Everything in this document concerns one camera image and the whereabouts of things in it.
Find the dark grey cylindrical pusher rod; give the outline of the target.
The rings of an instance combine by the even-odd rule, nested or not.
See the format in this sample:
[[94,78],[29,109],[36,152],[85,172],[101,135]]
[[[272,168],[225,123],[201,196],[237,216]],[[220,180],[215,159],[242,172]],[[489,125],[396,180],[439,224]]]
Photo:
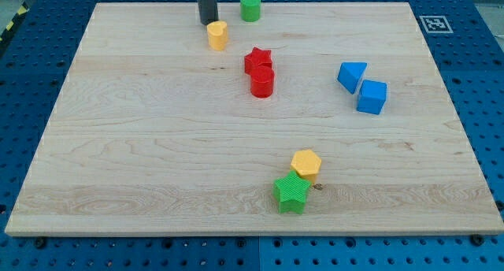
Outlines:
[[217,0],[197,0],[200,22],[208,25],[219,20]]

